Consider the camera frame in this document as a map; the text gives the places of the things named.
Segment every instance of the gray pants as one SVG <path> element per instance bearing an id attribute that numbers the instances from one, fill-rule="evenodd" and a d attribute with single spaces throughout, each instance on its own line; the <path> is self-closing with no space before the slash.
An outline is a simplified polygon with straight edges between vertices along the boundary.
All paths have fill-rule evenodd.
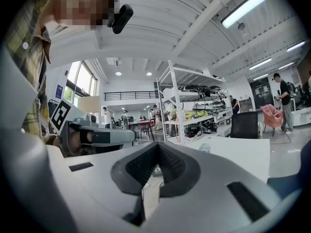
<path id="1" fill-rule="evenodd" d="M 288 130 L 293 131 L 293 115 L 291 113 L 291 103 L 289 102 L 286 105 L 282 105 L 283 112 L 284 112 L 284 119 L 282 124 L 282 129 L 286 129 L 286 123 L 288 125 Z"/>

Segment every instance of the black railing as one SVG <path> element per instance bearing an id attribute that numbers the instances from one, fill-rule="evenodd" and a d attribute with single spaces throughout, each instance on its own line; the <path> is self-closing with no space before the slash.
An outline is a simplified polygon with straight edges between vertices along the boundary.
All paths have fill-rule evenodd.
<path id="1" fill-rule="evenodd" d="M 124 92 L 106 92 L 105 101 L 125 100 L 125 99 L 158 99 L 157 91 L 124 91 Z"/>

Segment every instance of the yellow object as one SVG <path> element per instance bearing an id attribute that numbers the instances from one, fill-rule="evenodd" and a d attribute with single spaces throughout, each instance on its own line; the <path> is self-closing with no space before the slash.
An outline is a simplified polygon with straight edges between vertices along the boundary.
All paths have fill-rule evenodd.
<path id="1" fill-rule="evenodd" d="M 190 119 L 192 116 L 207 117 L 207 111 L 185 111 L 186 119 Z"/>

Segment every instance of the blue sign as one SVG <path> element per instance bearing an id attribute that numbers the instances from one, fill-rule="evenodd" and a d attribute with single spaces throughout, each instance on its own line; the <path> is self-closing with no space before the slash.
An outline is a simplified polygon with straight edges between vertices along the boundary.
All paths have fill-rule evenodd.
<path id="1" fill-rule="evenodd" d="M 57 97 L 58 99 L 62 99 L 62 94 L 63 94 L 63 87 L 61 87 L 59 84 L 57 85 L 57 89 L 56 89 L 56 95 L 55 97 Z"/>

